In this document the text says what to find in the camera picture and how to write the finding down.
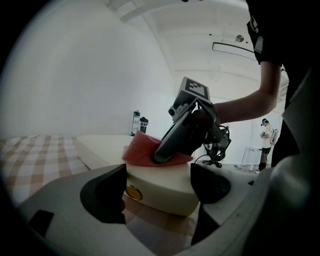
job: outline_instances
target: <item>bed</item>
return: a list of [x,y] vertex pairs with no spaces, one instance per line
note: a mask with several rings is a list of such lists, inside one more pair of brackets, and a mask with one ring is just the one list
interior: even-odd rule
[[[76,138],[31,135],[0,141],[1,177],[14,206],[60,177],[91,172],[77,156]],[[191,245],[198,207],[188,217],[150,208],[123,195],[126,226],[159,256],[173,255]]]

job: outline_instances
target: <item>person's arm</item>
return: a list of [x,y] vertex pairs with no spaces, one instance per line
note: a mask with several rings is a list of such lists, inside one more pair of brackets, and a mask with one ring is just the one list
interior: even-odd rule
[[243,98],[214,104],[218,124],[259,118],[276,107],[281,67],[267,61],[261,62],[260,66],[261,83],[257,91]]

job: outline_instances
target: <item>ceiling light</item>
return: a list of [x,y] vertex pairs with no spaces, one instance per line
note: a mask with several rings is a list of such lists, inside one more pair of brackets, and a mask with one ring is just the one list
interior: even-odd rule
[[215,52],[235,54],[245,58],[249,58],[253,61],[257,61],[255,53],[252,50],[248,50],[232,44],[227,44],[222,42],[213,42],[212,50]]

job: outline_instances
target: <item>black sleeve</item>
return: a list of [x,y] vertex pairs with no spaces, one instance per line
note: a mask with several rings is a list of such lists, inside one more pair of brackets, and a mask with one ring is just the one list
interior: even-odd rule
[[253,17],[251,17],[246,26],[253,44],[254,55],[259,65],[261,62],[271,62],[281,67],[281,46],[276,42],[276,38],[263,38]]

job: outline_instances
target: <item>pink towel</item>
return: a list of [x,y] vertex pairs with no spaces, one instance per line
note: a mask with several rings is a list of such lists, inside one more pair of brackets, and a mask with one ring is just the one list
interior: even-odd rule
[[151,154],[159,147],[161,140],[150,137],[142,131],[137,131],[129,146],[124,147],[122,159],[133,166],[173,166],[184,164],[194,159],[192,156],[176,153],[165,163],[157,164],[152,162]]

